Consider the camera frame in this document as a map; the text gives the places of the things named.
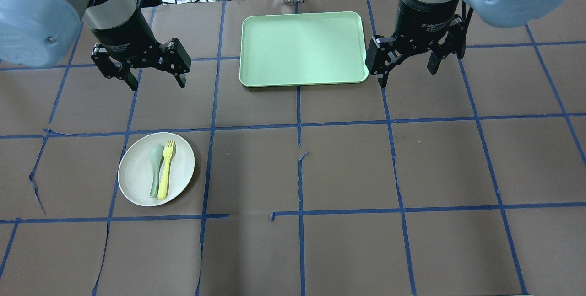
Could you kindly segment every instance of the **yellow fork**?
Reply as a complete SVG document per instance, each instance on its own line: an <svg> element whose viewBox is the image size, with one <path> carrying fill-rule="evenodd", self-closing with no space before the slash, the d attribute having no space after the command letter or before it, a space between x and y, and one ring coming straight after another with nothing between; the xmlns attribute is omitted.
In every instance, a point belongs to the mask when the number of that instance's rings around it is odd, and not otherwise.
<svg viewBox="0 0 586 296"><path fill-rule="evenodd" d="M163 178L161 178L161 183L159 185L159 193L157 194L157 198L159 200L163 200L167 197L169 193L169 169L171 167L171 157L173 156L173 151L175 149L175 142L168 141L165 145L165 149L163 150L163 158L165 158L165 167L163 168Z"/></svg>

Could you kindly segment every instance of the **green tray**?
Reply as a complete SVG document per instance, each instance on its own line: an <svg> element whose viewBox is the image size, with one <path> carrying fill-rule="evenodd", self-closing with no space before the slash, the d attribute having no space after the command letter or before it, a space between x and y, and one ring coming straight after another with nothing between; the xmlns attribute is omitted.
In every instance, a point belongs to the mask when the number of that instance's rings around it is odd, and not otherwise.
<svg viewBox="0 0 586 296"><path fill-rule="evenodd" d="M248 17L242 25L240 82L247 87L366 80L362 20L356 12Z"/></svg>

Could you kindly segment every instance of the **fork handle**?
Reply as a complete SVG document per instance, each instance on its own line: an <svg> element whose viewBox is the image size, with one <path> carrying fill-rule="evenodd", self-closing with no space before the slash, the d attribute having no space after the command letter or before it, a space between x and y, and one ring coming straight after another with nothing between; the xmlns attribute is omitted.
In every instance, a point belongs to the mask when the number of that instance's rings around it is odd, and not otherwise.
<svg viewBox="0 0 586 296"><path fill-rule="evenodd" d="M171 160L165 159L165 167L163 168L163 177L161 178L161 183L159 184L159 193L157 194L157 198L159 200L163 200L167 197L167 193L169 191L169 169L171 167Z"/></svg>

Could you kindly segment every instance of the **round plate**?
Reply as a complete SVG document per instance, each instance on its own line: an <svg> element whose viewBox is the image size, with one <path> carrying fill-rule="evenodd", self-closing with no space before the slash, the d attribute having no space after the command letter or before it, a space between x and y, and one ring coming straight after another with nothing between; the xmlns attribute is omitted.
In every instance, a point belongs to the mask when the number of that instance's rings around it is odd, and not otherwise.
<svg viewBox="0 0 586 296"><path fill-rule="evenodd" d="M150 198L151 150L157 144L165 146L170 140L175 141L175 153L169 172L169 193L163 200ZM163 166L164 162L159 169L159 177L163 175ZM130 202L145 207L159 206L181 194L191 180L194 169L195 156L186 140L172 133L155 133L141 138L126 151L118 168L118 183L122 194Z"/></svg>

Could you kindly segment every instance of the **blue grid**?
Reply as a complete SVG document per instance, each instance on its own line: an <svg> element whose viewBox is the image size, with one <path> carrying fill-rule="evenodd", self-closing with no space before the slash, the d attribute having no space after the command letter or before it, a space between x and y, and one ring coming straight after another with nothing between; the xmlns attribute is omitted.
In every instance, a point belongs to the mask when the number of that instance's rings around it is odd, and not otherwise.
<svg viewBox="0 0 586 296"><path fill-rule="evenodd" d="M375 22L372 13L372 7L370 4L370 0L366 0L366 4L369 10L369 17L370 22L372 25L373 32L375 31ZM192 219L199 219L201 220L201 236L200 236L200 244L201 244L201 255L203 256L204 250L204 241L205 241L205 225L207 219L222 219L228 217L228 214L208 214L207 213L207 200L209 195L209 183L211 177L211 166L212 166L212 154L213 154L213 142L214 142L214 132L220 130L243 130L243 129L282 129L282 128L296 128L298 131L298 146L301 146L302 141L302 128L303 127L319 127L324 125L369 125L369 124L386 124L389 130L389 142L391 148L391 157L392 162L389 164L393 165L393 171L395 176L396 182L396 191L398 196L398 204L399 208L378 208L378 209L340 209L340 210L304 210L303 208L303 171L302 171L302 158L299 159L298 162L298 185L299 185L299 210L298 211L285 211L285 212L274 212L271 215L271 219L275 219L277 216L288 216L288 215L297 215L299 217L299 255L301 261L300 273L301 273L301 295L305 295L305 250L304 250L304 224L303 224L303 217L304 215L347 215L347 214L370 214L370 213L400 213L402 216L402 231L404 237L404 244L406 249L406 262L408 268L408 274L410 279L410 285L412 294L414 296L417 295L416 290L416 277L412 267L412 260L411 260L411 253L410 253L410 246L408 240L408 228L406 222L406 213L410 212L446 212L446 211L469 211L469 210L499 210L502 215L505 231L507 234L507 240L509 242L509 246L511 248L511 256L513 258L513 262L515 263L515 269L517 271L519 284L521 286L521 291L523 294L527 294L527 288L525 286L525 282L523 280L523 274L521 270L521 265L519 264L519 260L517 259L517 255L515 252L515 245L513 242L513 237L510 232L510 227L508 225L506 211L508 209L529 209L529 208L567 208L567 207L585 207L586 202L563 202L563 203L546 203L546 204L503 204L500 192L498 189L498 183L496 175L494 174L494 170L492 169L492 161L490 160L490 153L488 151L488 146L486 145L486 141L482 131L482 120L491 120L491 119L524 119L524 118L555 118L555 117L563 117L567 122L569 130L573 136L574 142L577 146L577 150L580 153L582 161L584 165L586 165L586 156L584 155L584 151L582 149L582 145L580 144L574 127L570 121L570 117L579 117L579 116L586 116L586 113L578 112L578 113L568 113L565 110L561 97L559 96L557 89L555 88L555 84L551 75L548 71L546 63L544 62L542 55L540 54L539 47L540 46L552 46L552 45L568 45L568 44L586 44L586 41L568 41L568 42L536 42L530 31L529 25L526 25L526 31L529 34L531 39L531 43L517 43L517 44L486 44L486 45L473 45L468 46L467 48L507 48L507 47L522 47L522 46L533 46L536 55L539 58L539 61L542 65L542 68L548 78L550 83L551 89L555 95L555 98L558 101L558 104L561 108L561 114L533 114L533 115L497 115L497 116L479 116L477 114L477 109L474 103L473 95L471 89L469 87L467 76L465 69L463 67L462 62L459 60L459 65L463 77L463 81L465 83L467 94L469 96L470 104L473 111L473 116L471 117L446 117L446 118L411 118L411 119L392 119L391 114L389 112L389 106L387 104L387 96L385 89L382 91L383 96L383 107L385 108L385 120L372 120L372 121L332 121L326 123L302 123L301 121L301 88L298 86L296 88L296 96L297 96L297 123L295 124L275 124L275 125L245 125L245 126L234 126L234 127L216 127L215 120L216 120L216 108L217 108L217 95L218 95L218 80L220 76L220 65L221 61L223 60L235 60L240 59L240 56L230 56L230 57L222 57L222 35L223 35L223 26L224 26L224 14L226 12L226 3L222 4L222 17L220 22L220 35L218 39L218 53L217 56L214 58L196 58L192 59L192 62L199 62L199 61L216 61L217 63L217 72L216 72L216 79L215 79L215 86L214 86L214 99L213 99L213 112L212 112L212 121L211 127L209 128L198 128L198 129L152 129L152 130L136 130L131 131L130 125L132 123L132 116L134 113L134 107L136 105L136 98L138 96L138 91L134 93L132 104L130 106L130 112L128 116L128 124L126 126L125 131L119 132L112 132L112 133L79 133L79 134L63 134L58 133L56 131L52 131L50 129L44 130L44 134L34 134L34 135L0 135L0 140L5 139L27 139L27 138L42 138L43 145L38 154L38 160L35 164L35 167L31 173L31 178L34 177L36 172L36 167L38 166L38 162L40 161L43 153L44 146L46 142L51 137L108 137L108 136L119 136L124 135L125 140L123 144L123 149L121 152L121 157L123 156L126 146L128 145L128 138L132 134L150 134L155 132L167 131L171 133L179 133L179 132L199 132L199 131L208 131L210 132L210 142L209 142L209 150L208 150L208 157L207 157L207 168L206 168L206 180L205 180L205 193L203 198L203 211L201 215L152 215L152 216L131 216L131 217L113 217L113 210L115 199L117 195L118 189L118 182L115 181L111 204L109 208L109 214L107 217L75 217L75 218L60 218L60 219L12 219L12 220L0 220L0 225L12 225L12 233L9 238L8 246L2 258L2 263L0 265L0 279L2 277L2 273L4 271L6 261L8 260L9 253L13 244L13 240L16 236L17 228L21 224L31 224L31 223L68 223L68 222L106 222L107 223L107 234L109 234L109 226L112 221L163 221L163 220L192 220ZM299 5L295 4L295 13L299 13ZM150 25L152 26L153 20L155 16L155 8L153 8ZM60 65L60 66L53 66L47 67L47 69L54 69L54 68L65 68L65 72L63 75L63 79L61 81L61 85L59 88L59 92L57 93L57 97L54 103L53 110L51 112L49 123L52 122L54 114L57 110L59 104L59 98L62 93L63 87L65 85L65 81L67 79L67 74L69 69L71 68L78 68L78 67L93 67L92 64L82 64L82 65L72 65L71 62L73 60L73 56L75 55L77 44L79 43L81 31L75 41L73 46L73 50L71 52L71 56L69 57L69 61L67 65ZM8 67L8 68L0 68L0 71L14 71L14 70L36 70L36 69L44 69L44 68L36 68L36 67ZM140 87L140 79L142 75L142 69L138 73L138 83ZM400 185L398 182L398 175L396 171L396 152L394 148L394 139L393 139L393 125L397 123L426 123L426 122L439 122L439 121L475 121L477 125L477 129L479 132L479 137L481 138L481 143L483 146L483 150L486 156L487 166L489 167L490 176L492 178L495 196L498 200L497 205L484 205L484 206L445 206L445 207L425 207L425 208L405 208L402 202L402 195L400 191ZM99 276L96 280L96 285L92 291L92 294L95 295L97 292L97 286L99 283ZM197 286L195 295L199 294L199 285Z"/></svg>

